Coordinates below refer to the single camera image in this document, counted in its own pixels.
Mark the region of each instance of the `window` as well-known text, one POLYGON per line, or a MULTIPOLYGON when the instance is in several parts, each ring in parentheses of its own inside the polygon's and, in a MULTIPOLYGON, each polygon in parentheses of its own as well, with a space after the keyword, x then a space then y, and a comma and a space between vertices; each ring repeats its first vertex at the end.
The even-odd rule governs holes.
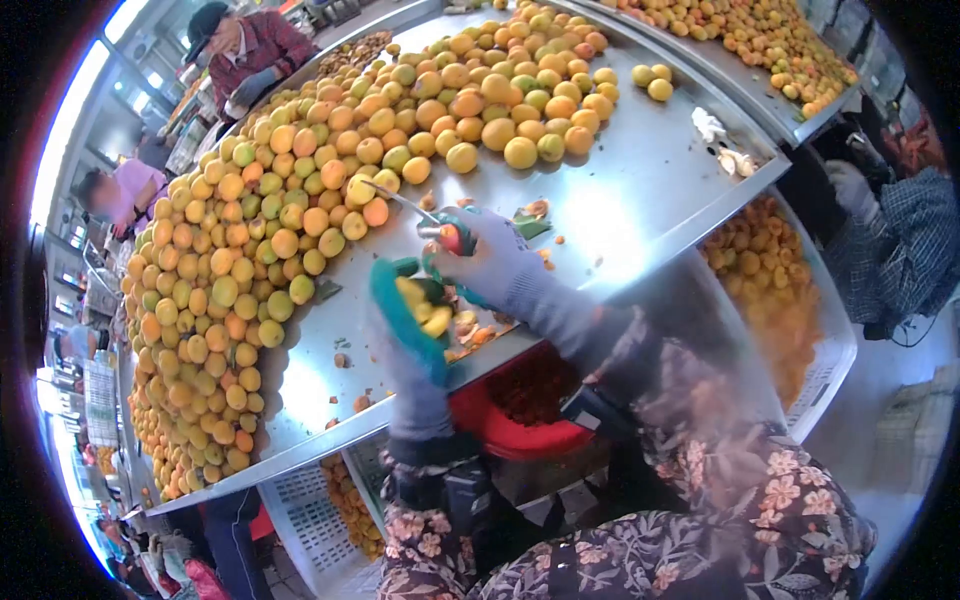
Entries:
POLYGON ((84 283, 84 282, 81 281, 80 279, 77 279, 76 277, 70 275, 70 274, 67 273, 66 271, 64 271, 62 274, 60 274, 60 281, 62 281, 63 283, 66 283, 67 285, 72 285, 73 287, 75 287, 75 288, 77 288, 77 289, 80 289, 80 290, 85 290, 85 289, 86 289, 86 283, 84 283))
POLYGON ((136 97, 136 100, 133 101, 133 110, 140 114, 143 112, 143 109, 147 107, 147 103, 150 102, 150 94, 145 91, 140 92, 136 97))
POLYGON ((82 225, 77 225, 73 230, 73 235, 70 237, 70 246, 79 250, 84 244, 84 237, 86 237, 86 229, 82 225))
POLYGON ((160 89, 160 86, 163 85, 163 78, 157 73, 151 71, 150 75, 147 76, 147 83, 156 89, 160 89))
POLYGON ((67 317, 75 316, 73 303, 69 300, 66 300, 63 296, 57 296, 57 298, 54 300, 54 309, 56 309, 57 312, 61 313, 62 315, 66 315, 67 317))

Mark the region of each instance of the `gray work glove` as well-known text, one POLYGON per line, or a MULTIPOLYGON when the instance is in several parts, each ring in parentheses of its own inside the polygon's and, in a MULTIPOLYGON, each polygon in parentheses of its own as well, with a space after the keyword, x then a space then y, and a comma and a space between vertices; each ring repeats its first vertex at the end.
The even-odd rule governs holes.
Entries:
POLYGON ((259 73, 250 75, 230 95, 230 101, 238 107, 250 107, 270 85, 276 82, 273 67, 267 67, 259 73))
POLYGON ((163 543, 160 541, 159 534, 150 536, 150 543, 147 544, 147 552, 150 554, 150 561, 157 573, 166 573, 167 565, 163 560, 163 543))
POLYGON ((846 160, 828 160, 827 177, 836 189, 837 203, 854 219, 869 225, 876 218, 880 204, 856 167, 846 160))
POLYGON ((574 358, 587 343, 596 303, 550 275, 507 219, 487 209, 479 214, 461 208, 448 211, 470 229, 476 250, 473 256, 457 256, 440 249, 432 259, 437 271, 485 304, 527 323, 563 358, 574 358))
MULTIPOLYGON (((377 270, 385 269, 386 263, 380 259, 372 276, 376 276, 377 270)), ((392 281, 396 273, 391 272, 389 277, 392 281)), ((439 352, 439 356, 431 356, 429 349, 404 344, 400 339, 402 330, 398 329, 403 325, 391 325, 392 315, 384 314, 394 308, 406 310, 405 306, 396 306, 396 303, 381 307, 377 298, 372 298, 367 306, 365 327, 376 362, 383 365, 390 389, 396 393, 394 412, 390 417, 390 437, 405 442, 449 438, 453 435, 453 421, 446 401, 443 350, 432 348, 439 352)), ((407 332, 417 333, 410 329, 407 332)))

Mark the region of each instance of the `floral sleeve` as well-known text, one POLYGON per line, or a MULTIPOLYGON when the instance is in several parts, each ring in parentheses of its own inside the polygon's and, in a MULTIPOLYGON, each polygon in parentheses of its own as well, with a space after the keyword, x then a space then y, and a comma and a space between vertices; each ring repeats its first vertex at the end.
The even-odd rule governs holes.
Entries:
POLYGON ((465 539, 441 533, 436 513, 392 508, 381 597, 846 599, 876 545, 874 524, 780 421, 742 410, 735 381, 653 335, 635 308, 585 384, 634 415, 642 459, 688 513, 641 512, 542 542, 467 589, 465 539))

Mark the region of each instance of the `plastic crate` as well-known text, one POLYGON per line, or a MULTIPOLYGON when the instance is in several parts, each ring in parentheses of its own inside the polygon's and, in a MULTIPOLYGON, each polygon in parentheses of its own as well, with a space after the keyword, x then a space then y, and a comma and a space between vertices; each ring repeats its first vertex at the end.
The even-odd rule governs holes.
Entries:
MULTIPOLYGON (((363 487, 356 479, 354 483, 363 487)), ((319 462, 265 481, 257 489, 277 536, 314 595, 337 600, 375 596, 382 560, 371 563, 349 542, 347 526, 327 495, 319 462)), ((373 514, 374 507, 368 509, 373 514)))
POLYGON ((84 398, 86 431, 90 443, 119 447, 117 437, 117 397, 113 370, 92 360, 84 361, 84 398))
POLYGON ((767 193, 777 199, 787 223, 803 238, 804 258, 810 265, 813 282, 820 288, 819 321, 824 339, 814 345, 816 357, 806 369, 804 387, 786 413, 790 435, 797 442, 802 442, 827 410, 850 372, 856 359, 856 335, 827 265, 800 219, 779 190, 769 188, 767 193))

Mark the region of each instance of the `white glove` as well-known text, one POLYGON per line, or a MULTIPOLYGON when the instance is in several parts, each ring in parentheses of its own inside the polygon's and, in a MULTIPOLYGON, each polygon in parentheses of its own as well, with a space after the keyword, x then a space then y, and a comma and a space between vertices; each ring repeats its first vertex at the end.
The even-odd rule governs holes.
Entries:
POLYGON ((837 203, 854 219, 870 224, 880 212, 870 184, 846 160, 828 160, 827 177, 836 189, 837 203))

